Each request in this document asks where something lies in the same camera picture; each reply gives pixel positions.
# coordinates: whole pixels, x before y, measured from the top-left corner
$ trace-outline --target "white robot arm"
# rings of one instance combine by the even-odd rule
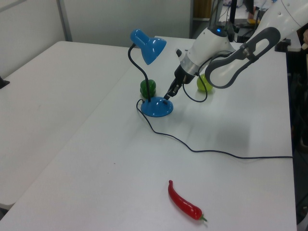
[[[181,85],[190,83],[198,70],[202,70],[200,66],[210,59],[205,70],[207,81],[220,89],[231,86],[240,72],[306,23],[308,0],[278,0],[264,14],[253,36],[236,51],[225,31],[206,28],[186,54],[180,56],[183,59],[164,98],[176,95]],[[218,53],[223,55],[216,59]]]

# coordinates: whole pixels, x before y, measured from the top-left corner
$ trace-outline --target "black object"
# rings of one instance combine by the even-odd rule
[[[275,46],[275,51],[286,53],[288,51],[288,46],[290,45],[291,45],[291,40],[284,39]]]
[[[232,2],[231,2],[231,10],[230,10],[230,22],[232,24],[234,24],[236,4],[237,4],[237,0],[232,0]]]
[[[177,56],[180,57],[182,55],[182,51],[177,49]]]
[[[250,13],[254,14],[254,0],[244,0],[244,5]]]
[[[10,82],[9,81],[6,81],[6,80],[3,80],[1,77],[0,77],[0,89],[4,88],[6,85],[8,85]]]
[[[239,33],[237,34],[236,42],[240,43],[247,42],[253,34],[254,34],[253,29],[240,28]]]

